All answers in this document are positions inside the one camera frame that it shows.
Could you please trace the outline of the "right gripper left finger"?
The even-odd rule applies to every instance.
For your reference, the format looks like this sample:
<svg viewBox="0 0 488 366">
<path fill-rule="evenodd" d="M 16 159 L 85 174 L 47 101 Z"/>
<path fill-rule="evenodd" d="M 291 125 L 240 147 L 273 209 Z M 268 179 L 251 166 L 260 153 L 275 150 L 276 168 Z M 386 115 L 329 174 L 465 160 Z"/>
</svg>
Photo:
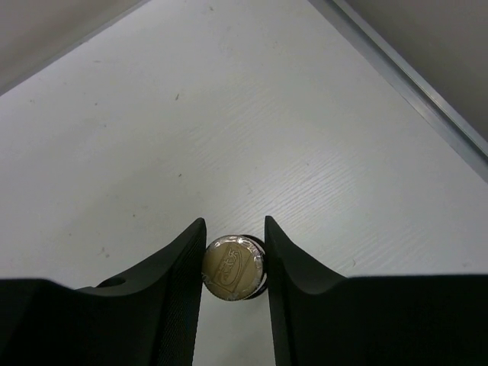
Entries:
<svg viewBox="0 0 488 366">
<path fill-rule="evenodd" d="M 3 365 L 190 365 L 206 225 L 95 287 L 1 282 Z"/>
</svg>

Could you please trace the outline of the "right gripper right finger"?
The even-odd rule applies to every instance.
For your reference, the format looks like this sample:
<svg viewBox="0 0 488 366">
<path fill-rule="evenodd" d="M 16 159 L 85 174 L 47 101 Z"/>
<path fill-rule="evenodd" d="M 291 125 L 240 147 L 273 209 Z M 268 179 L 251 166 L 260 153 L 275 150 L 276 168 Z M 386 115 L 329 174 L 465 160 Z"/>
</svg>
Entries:
<svg viewBox="0 0 488 366">
<path fill-rule="evenodd" d="M 484 274 L 344 277 L 265 219 L 278 365 L 485 365 Z"/>
</svg>

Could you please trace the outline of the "beige cap dark bottle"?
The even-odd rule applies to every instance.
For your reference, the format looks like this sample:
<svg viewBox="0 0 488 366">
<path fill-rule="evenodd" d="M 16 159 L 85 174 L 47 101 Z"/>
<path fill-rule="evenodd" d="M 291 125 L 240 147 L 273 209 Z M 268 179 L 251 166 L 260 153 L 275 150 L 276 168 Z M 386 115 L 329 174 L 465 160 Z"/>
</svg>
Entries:
<svg viewBox="0 0 488 366">
<path fill-rule="evenodd" d="M 268 287 L 265 243 L 250 235 L 221 236 L 207 246 L 201 273 L 205 287 L 221 300 L 256 298 Z"/>
</svg>

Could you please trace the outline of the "right aluminium table rail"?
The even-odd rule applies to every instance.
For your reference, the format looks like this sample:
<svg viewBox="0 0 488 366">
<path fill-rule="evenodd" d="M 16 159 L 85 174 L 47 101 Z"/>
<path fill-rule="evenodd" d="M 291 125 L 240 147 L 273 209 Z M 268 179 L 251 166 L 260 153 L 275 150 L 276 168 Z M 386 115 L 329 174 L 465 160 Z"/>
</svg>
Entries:
<svg viewBox="0 0 488 366">
<path fill-rule="evenodd" d="M 345 1 L 310 3 L 483 179 L 487 141 Z"/>
</svg>

